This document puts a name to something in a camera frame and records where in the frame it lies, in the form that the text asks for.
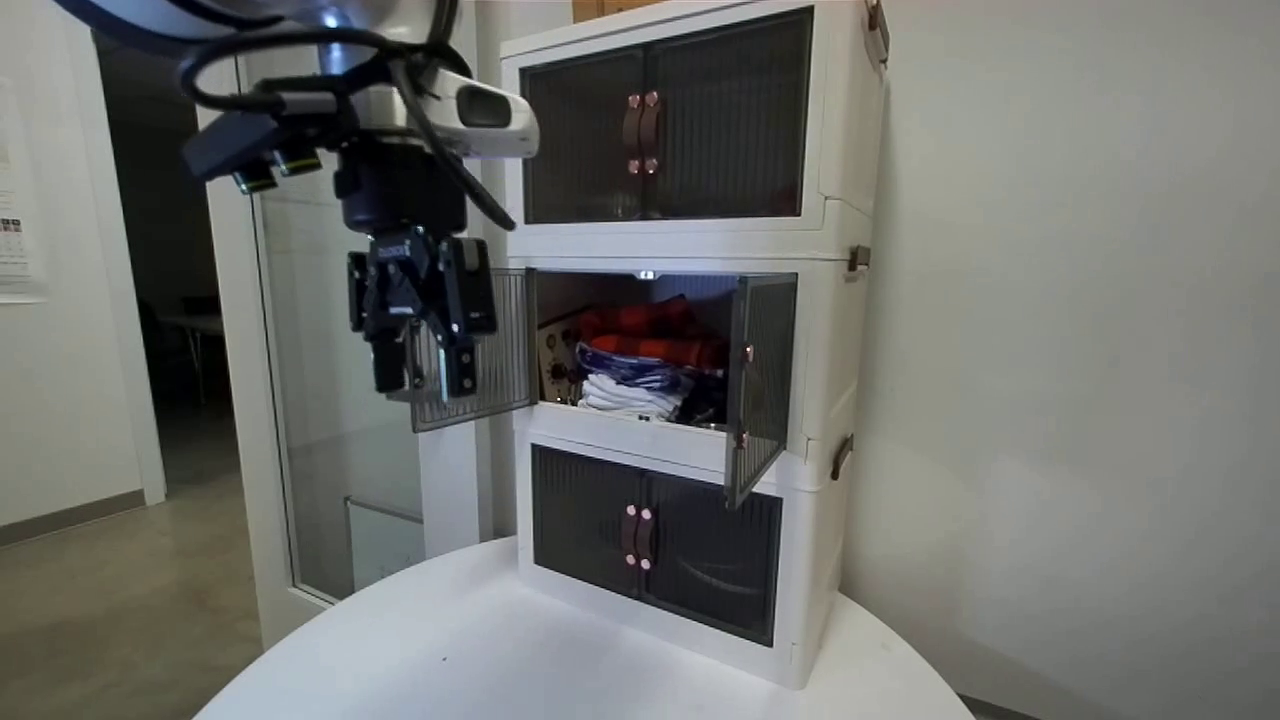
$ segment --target folded clothing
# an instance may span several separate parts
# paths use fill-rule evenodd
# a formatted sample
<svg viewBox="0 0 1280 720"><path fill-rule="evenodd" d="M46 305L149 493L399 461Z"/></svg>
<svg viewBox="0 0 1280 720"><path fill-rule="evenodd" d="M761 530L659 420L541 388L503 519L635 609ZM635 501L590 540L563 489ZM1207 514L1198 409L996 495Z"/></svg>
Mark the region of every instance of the folded clothing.
<svg viewBox="0 0 1280 720"><path fill-rule="evenodd" d="M683 370L657 359L657 354L611 354L611 353L601 353L590 344L577 344L577 365L590 376L590 370L603 370L606 379L617 383L627 383L627 388L649 388L649 393L675 393Z"/></svg>
<svg viewBox="0 0 1280 720"><path fill-rule="evenodd" d="M649 393L649 388L627 388L617 383L606 370L590 370L583 379L583 409L601 409L601 411L632 411L632 416L651 416L651 420L675 420L681 402L683 402L687 388L675 393Z"/></svg>
<svg viewBox="0 0 1280 720"><path fill-rule="evenodd" d="M651 420L716 425L723 416L723 340L683 296L571 317L579 402Z"/></svg>

